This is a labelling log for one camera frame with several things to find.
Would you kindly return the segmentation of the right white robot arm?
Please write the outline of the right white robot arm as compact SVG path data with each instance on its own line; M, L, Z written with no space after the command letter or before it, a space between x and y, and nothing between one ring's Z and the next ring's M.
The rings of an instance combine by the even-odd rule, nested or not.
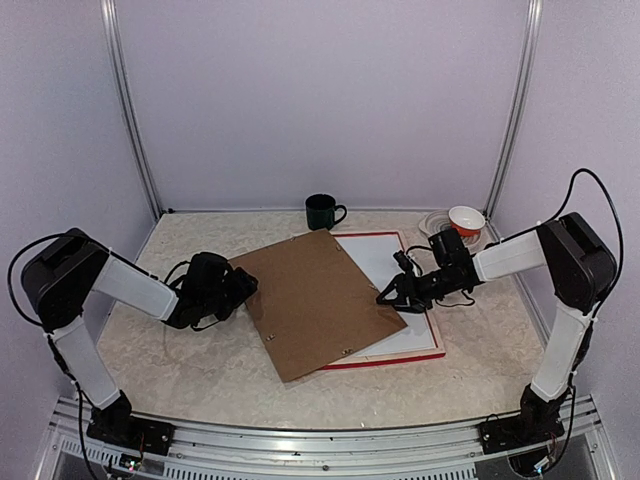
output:
M559 408L584 358L596 310L618 277L617 262L584 218L572 212L471 254L453 228L429 239L437 269L414 272L404 251L394 258L401 271L377 296L398 312L424 313L454 292L470 293L488 283L538 267L548 269L557 298L556 315L542 362L525 387L517 416L494 426L523 444L541 435L561 435Z

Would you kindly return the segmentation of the red wooden picture frame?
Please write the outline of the red wooden picture frame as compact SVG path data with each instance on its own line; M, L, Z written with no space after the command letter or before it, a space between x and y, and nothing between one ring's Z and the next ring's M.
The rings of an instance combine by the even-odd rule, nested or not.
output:
M334 237L378 290L402 271L393 258L394 253L405 248L401 232L342 232ZM403 330L325 368L342 370L397 365L446 355L439 327L428 314L403 313L401 318L407 324Z

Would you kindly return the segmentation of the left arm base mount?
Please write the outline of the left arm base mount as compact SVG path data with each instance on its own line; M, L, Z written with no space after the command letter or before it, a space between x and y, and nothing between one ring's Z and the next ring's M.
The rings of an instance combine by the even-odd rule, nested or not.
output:
M100 426L92 420L87 427L91 439L136 450L143 454L167 456L173 440L175 426L168 422L131 416L123 428Z

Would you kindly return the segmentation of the brown cardboard backing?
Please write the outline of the brown cardboard backing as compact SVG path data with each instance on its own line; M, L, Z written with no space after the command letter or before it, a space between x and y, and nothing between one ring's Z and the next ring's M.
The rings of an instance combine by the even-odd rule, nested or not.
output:
M284 383L406 327L335 237L319 230L236 256L258 279L246 307Z

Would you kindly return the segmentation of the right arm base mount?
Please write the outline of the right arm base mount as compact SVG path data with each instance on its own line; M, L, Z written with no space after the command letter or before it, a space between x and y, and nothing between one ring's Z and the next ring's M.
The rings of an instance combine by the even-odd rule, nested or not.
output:
M565 433L557 414L533 422L526 420L522 413L506 417L492 414L477 429L485 455L547 442Z

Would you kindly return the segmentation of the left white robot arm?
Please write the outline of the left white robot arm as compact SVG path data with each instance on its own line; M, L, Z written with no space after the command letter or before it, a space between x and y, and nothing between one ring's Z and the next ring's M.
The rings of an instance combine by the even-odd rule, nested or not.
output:
M177 279L159 280L78 228L39 239L43 250L25 264L21 285L63 372L92 405L92 421L121 445L140 424L102 361L84 324L93 292L107 295L176 330L201 330L201 320L227 320L258 290L257 279L223 256L201 252Z

